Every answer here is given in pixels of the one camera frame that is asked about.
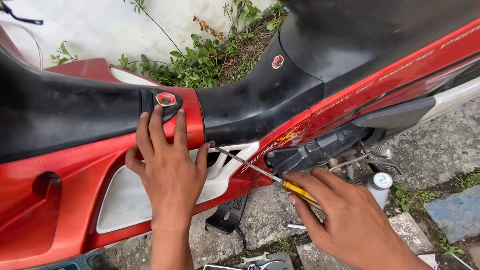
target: footrest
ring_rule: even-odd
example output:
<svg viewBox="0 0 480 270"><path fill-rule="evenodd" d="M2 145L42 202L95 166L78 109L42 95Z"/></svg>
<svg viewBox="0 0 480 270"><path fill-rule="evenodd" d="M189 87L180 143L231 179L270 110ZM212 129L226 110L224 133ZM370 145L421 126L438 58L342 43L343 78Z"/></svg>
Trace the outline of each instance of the footrest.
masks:
<svg viewBox="0 0 480 270"><path fill-rule="evenodd" d="M219 205L205 224L217 233L231 234L240 225L247 198L248 194Z"/></svg>

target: concrete ground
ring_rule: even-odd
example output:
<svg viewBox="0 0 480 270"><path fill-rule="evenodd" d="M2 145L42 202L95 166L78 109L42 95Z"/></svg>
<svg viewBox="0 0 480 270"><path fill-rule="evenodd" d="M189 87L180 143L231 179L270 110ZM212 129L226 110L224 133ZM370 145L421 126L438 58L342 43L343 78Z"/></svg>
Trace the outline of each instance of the concrete ground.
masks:
<svg viewBox="0 0 480 270"><path fill-rule="evenodd" d="M458 173L473 171L480 164L480 97L477 97L423 125L398 135L386 143L405 175L393 174L394 180L409 189L425 189L446 182ZM205 219L215 209L192 219L190 245L196 268L242 252L236 233L221 235L205 231ZM273 184L252 190L240 224L248 249L256 249L278 238L302 231L287 230L280 223L300 222L286 192ZM104 251L109 269L147 269L150 237L127 241Z"/></svg>

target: motorcycle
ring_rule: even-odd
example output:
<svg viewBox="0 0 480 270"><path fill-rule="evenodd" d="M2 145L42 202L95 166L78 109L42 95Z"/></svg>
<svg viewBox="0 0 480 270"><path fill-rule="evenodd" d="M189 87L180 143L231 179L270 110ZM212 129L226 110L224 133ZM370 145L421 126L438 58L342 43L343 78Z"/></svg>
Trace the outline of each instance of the motorcycle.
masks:
<svg viewBox="0 0 480 270"><path fill-rule="evenodd" d="M282 176L325 165L480 94L480 2L286 1L285 22L238 83L167 87L104 59L45 70L0 27L0 269L66 261L151 231L140 178L125 167L140 113L187 115L192 159L206 141ZM229 233L252 188L272 179L210 149L194 213Z"/></svg>

